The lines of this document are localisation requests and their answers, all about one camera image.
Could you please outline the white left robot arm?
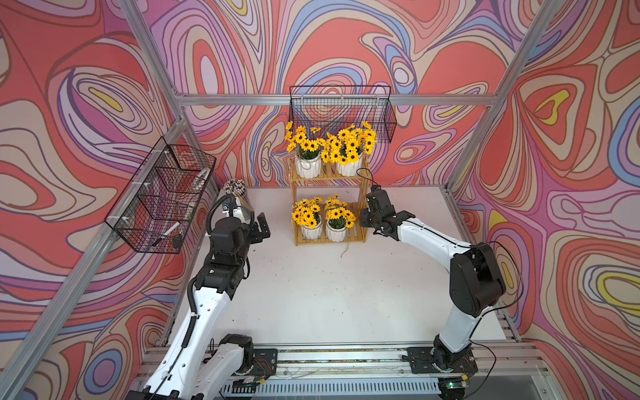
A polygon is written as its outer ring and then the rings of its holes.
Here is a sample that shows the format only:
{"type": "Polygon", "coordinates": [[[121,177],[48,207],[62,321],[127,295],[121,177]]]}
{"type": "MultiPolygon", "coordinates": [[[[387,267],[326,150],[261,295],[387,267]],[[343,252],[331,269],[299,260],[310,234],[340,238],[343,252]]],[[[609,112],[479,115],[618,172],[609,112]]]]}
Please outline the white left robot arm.
{"type": "Polygon", "coordinates": [[[213,399],[234,375],[249,373],[254,364],[250,336],[230,333],[213,350],[216,326],[251,274],[252,245],[271,235],[264,214],[255,214],[236,196],[221,196],[206,218],[209,251],[185,295],[188,314],[160,365],[128,399],[213,399]]]}

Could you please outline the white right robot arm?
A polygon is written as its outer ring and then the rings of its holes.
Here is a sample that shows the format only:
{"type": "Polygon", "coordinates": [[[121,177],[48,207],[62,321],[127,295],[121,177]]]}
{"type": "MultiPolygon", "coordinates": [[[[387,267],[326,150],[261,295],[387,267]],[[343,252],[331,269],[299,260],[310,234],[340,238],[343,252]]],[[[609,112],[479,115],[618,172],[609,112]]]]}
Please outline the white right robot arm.
{"type": "Polygon", "coordinates": [[[472,336],[483,315],[491,313],[506,292],[495,252],[486,243],[456,240],[408,211],[396,211],[387,191],[379,185],[371,186],[366,202],[366,208],[360,211],[361,227],[422,251],[449,275],[453,307],[429,355],[420,361],[430,363],[440,373],[451,373],[462,361],[470,360],[472,336]]]}

